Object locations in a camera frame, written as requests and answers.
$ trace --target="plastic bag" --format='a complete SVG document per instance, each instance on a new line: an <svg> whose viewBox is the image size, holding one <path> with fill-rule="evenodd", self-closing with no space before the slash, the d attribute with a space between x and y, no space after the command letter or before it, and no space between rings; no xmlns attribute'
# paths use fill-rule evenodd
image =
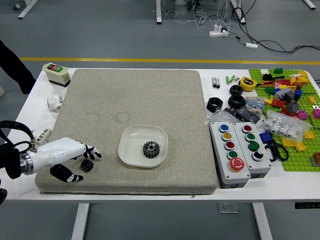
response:
<svg viewBox="0 0 320 240"><path fill-rule="evenodd" d="M302 142L304 134L312 125L296 117L268 110L267 119L262 122L262 128L272 134L291 139L294 142Z"/></svg>
<svg viewBox="0 0 320 240"><path fill-rule="evenodd" d="M261 117L265 110L266 97L260 96L243 96L245 99L245 108L255 114L257 117Z"/></svg>
<svg viewBox="0 0 320 240"><path fill-rule="evenodd" d="M235 116L231 115L229 112L222 110L221 108L217 108L216 111L208 117L205 125L209 125L215 122L232 122L232 123L240 123Z"/></svg>

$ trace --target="yellow tape measure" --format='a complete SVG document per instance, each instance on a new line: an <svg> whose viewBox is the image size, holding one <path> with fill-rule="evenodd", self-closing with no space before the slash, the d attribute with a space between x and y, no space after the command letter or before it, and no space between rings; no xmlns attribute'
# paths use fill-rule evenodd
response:
<svg viewBox="0 0 320 240"><path fill-rule="evenodd" d="M244 76L240 80L240 87L242 87L243 90L246 92L253 91L256 88L257 84L258 84L257 81L246 76Z"/></svg>

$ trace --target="control box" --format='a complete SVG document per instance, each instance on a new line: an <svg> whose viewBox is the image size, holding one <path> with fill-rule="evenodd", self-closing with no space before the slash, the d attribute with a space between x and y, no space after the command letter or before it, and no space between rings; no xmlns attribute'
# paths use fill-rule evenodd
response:
<svg viewBox="0 0 320 240"><path fill-rule="evenodd" d="M232 122L212 122L209 128L220 187L243 188L251 175Z"/></svg>
<svg viewBox="0 0 320 240"><path fill-rule="evenodd" d="M68 72L69 69L67 67L49 62L43 65L42 70L45 71L50 83L57 84L62 87L69 85L70 76Z"/></svg>
<svg viewBox="0 0 320 240"><path fill-rule="evenodd" d="M271 164L255 124L237 122L233 123L233 127L251 178L263 178L271 169Z"/></svg>

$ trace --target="green button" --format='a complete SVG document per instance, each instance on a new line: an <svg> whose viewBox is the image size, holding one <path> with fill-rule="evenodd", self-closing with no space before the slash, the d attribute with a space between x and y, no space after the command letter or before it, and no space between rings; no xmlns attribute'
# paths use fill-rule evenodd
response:
<svg viewBox="0 0 320 240"><path fill-rule="evenodd" d="M236 158L238 154L235 151L228 152L228 159Z"/></svg>
<svg viewBox="0 0 320 240"><path fill-rule="evenodd" d="M252 142L250 142L248 147L249 147L250 151L255 152L259 149L260 146L259 146L259 143L257 143L256 141L252 141Z"/></svg>
<svg viewBox="0 0 320 240"><path fill-rule="evenodd" d="M247 135L245 135L245 140L247 140L248 142L252 142L256 139L256 136L253 135L252 133L248 133Z"/></svg>
<svg viewBox="0 0 320 240"><path fill-rule="evenodd" d="M61 72L62 69L64 69L62 66L58 66L54 71L59 73L59 72Z"/></svg>

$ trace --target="blue button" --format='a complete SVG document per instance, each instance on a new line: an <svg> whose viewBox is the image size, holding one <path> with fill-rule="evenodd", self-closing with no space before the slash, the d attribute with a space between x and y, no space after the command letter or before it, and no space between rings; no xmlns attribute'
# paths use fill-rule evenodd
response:
<svg viewBox="0 0 320 240"><path fill-rule="evenodd" d="M219 131L221 133L227 133L229 131L229 127L225 124L222 124L220 127L219 127Z"/></svg>

